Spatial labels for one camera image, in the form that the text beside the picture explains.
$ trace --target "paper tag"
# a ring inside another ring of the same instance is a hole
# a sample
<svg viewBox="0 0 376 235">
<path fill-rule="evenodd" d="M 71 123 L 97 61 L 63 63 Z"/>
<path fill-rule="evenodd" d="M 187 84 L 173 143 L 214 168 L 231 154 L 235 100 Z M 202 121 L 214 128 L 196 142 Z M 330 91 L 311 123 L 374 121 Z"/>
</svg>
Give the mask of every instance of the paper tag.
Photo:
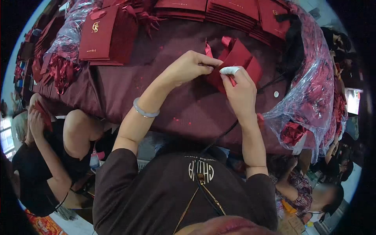
<svg viewBox="0 0 376 235">
<path fill-rule="evenodd" d="M 299 155 L 304 147 L 305 140 L 307 138 L 307 134 L 304 134 L 303 137 L 300 138 L 299 142 L 295 144 L 293 149 L 293 155 Z"/>
</svg>

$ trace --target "bracelet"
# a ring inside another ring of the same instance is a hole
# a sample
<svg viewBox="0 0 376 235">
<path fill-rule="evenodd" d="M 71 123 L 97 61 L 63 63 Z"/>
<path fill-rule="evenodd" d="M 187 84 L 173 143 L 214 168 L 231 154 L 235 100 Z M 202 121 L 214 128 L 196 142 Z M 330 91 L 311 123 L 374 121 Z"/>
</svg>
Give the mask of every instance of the bracelet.
<svg viewBox="0 0 376 235">
<path fill-rule="evenodd" d="M 158 114 L 159 114 L 159 110 L 158 110 L 157 112 L 155 112 L 155 113 L 150 114 L 150 113 L 144 112 L 142 109 L 140 109 L 140 107 L 137 105 L 137 101 L 138 101 L 138 99 L 139 99 L 139 97 L 137 97 L 137 98 L 133 101 L 133 108 L 135 108 L 135 110 L 136 110 L 139 114 L 141 114 L 141 115 L 144 116 L 144 117 L 150 117 L 150 118 L 153 118 L 153 117 L 158 116 Z"/>
</svg>

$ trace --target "hand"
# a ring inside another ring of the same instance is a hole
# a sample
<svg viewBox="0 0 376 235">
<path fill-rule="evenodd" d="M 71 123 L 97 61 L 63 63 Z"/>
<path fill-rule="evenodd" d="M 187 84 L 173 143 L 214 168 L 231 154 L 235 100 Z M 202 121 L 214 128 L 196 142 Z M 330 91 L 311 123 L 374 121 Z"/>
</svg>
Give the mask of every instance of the hand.
<svg viewBox="0 0 376 235">
<path fill-rule="evenodd" d="M 332 155 L 334 155 L 338 150 L 338 136 L 334 136 L 334 140 L 333 140 L 332 144 L 334 144 L 334 146 L 335 146 L 333 153 L 332 153 Z"/>
<path fill-rule="evenodd" d="M 34 139 L 43 137 L 44 121 L 41 113 L 35 109 L 30 109 L 27 121 Z"/>
<path fill-rule="evenodd" d="M 298 159 L 293 156 L 292 158 L 289 159 L 288 163 L 289 163 L 289 166 L 291 166 L 290 170 L 293 170 L 298 165 Z"/>
<path fill-rule="evenodd" d="M 235 86 L 232 86 L 228 76 L 221 74 L 221 78 L 232 109 L 239 123 L 243 125 L 251 118 L 256 118 L 257 120 L 255 112 L 257 89 L 247 71 L 243 67 L 239 68 L 240 70 L 235 73 L 233 78 L 237 83 Z"/>
<path fill-rule="evenodd" d="M 187 51 L 168 66 L 160 75 L 163 82 L 180 86 L 203 74 L 210 74 L 213 67 L 218 67 L 223 63 L 219 59 L 210 58 L 206 55 Z"/>
</svg>

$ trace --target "window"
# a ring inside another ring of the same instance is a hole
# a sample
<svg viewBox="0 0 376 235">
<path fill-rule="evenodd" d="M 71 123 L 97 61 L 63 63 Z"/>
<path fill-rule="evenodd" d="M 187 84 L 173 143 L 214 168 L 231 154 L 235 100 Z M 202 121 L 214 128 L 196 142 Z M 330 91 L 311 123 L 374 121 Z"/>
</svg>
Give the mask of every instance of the window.
<svg viewBox="0 0 376 235">
<path fill-rule="evenodd" d="M 9 118 L 1 118 L 0 120 L 1 147 L 6 157 L 11 158 L 16 153 L 13 143 L 11 120 Z"/>
</svg>

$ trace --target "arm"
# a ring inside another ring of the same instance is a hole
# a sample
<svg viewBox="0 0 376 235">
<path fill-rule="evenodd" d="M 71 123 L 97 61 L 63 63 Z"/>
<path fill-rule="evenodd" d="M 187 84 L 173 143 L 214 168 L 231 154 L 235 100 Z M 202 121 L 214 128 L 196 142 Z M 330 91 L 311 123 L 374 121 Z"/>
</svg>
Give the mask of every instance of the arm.
<svg viewBox="0 0 376 235">
<path fill-rule="evenodd" d="M 13 93 L 11 92 L 11 100 L 12 100 L 12 106 L 13 106 L 13 112 L 17 111 L 17 103 L 16 101 L 13 99 Z"/>
<path fill-rule="evenodd" d="M 48 179 L 47 183 L 56 199 L 62 202 L 72 184 L 72 180 L 62 165 L 59 157 L 43 136 L 44 121 L 41 114 L 37 110 L 31 110 L 32 111 L 28 116 L 30 131 L 38 150 L 41 152 L 41 155 L 52 174 L 52 178 Z"/>
<path fill-rule="evenodd" d="M 243 158 L 247 164 L 247 178 L 255 174 L 268 175 L 266 152 L 255 112 L 256 85 L 243 67 L 233 75 L 233 86 L 226 75 L 221 75 L 227 98 L 239 120 L 243 135 Z"/>
<path fill-rule="evenodd" d="M 332 145 L 329 147 L 325 155 L 326 164 L 329 164 L 330 160 L 332 159 L 332 155 L 337 152 L 337 149 L 338 149 L 338 136 L 335 136 Z"/>
<path fill-rule="evenodd" d="M 150 84 L 139 98 L 137 105 L 146 113 L 155 113 L 173 88 L 200 75 L 210 74 L 213 67 L 205 65 L 219 66 L 222 63 L 218 59 L 188 51 L 168 66 Z M 132 107 L 120 125 L 119 134 L 112 150 L 129 149 L 136 155 L 138 143 L 145 137 L 153 121 L 154 118 L 144 117 Z"/>
<path fill-rule="evenodd" d="M 287 181 L 290 173 L 292 172 L 292 170 L 298 163 L 298 160 L 296 158 L 294 159 L 295 159 L 294 165 L 290 167 L 290 169 L 276 183 L 276 189 L 290 201 L 295 201 L 299 196 L 298 190 L 294 188 L 293 186 L 291 186 Z"/>
</svg>

